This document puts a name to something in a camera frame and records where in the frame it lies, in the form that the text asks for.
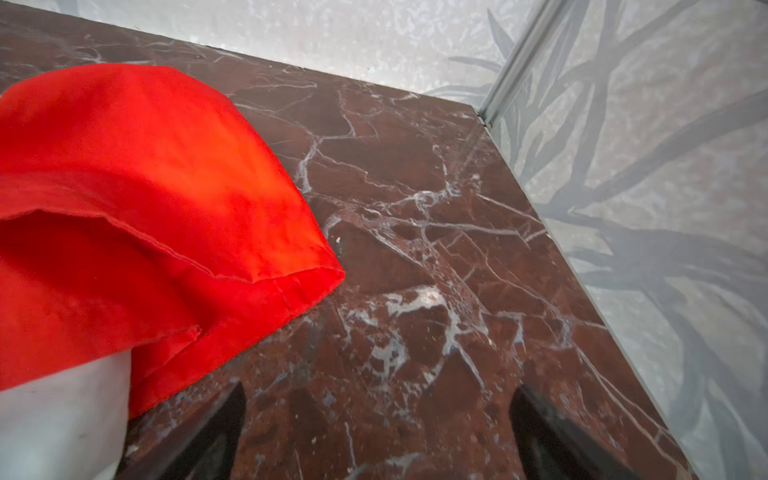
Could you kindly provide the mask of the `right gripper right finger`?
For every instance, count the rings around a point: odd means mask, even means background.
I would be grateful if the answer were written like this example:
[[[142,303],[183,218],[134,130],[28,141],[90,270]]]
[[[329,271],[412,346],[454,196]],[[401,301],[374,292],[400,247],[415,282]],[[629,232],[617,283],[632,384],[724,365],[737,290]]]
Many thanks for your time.
[[[515,390],[509,417],[528,479],[640,479],[528,385]]]

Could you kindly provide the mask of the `rainbow striped kids jacket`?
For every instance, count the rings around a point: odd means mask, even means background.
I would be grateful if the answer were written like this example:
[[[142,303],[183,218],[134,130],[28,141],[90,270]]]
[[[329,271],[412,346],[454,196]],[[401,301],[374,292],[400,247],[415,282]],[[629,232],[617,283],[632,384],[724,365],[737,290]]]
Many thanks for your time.
[[[233,103],[170,67],[1,96],[1,475],[110,479],[130,419],[345,273]]]

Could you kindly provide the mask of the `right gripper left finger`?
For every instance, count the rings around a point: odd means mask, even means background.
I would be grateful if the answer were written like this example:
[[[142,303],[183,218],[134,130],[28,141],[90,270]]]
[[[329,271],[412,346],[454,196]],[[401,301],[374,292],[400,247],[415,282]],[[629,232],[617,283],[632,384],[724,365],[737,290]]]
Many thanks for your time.
[[[243,385],[232,384],[117,477],[227,480],[235,463],[245,413]]]

